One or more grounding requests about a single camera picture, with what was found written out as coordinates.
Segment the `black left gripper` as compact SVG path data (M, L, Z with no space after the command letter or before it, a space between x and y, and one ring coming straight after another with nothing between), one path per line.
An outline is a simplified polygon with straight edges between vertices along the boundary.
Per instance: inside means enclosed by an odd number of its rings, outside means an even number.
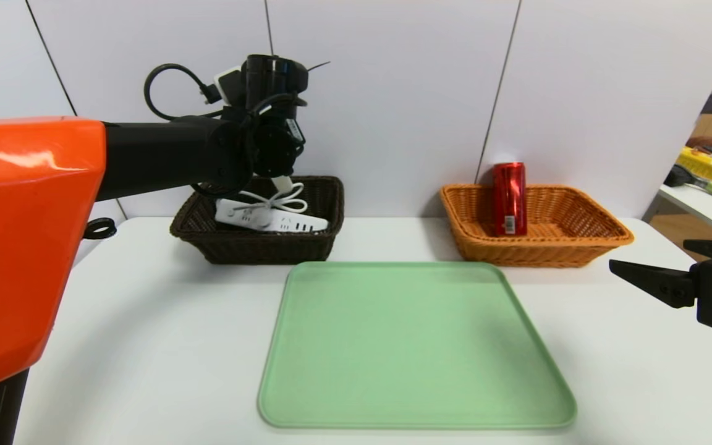
M299 157L305 149L306 138L300 129L296 119L286 119L286 132L291 140L291 146L294 149L295 157Z

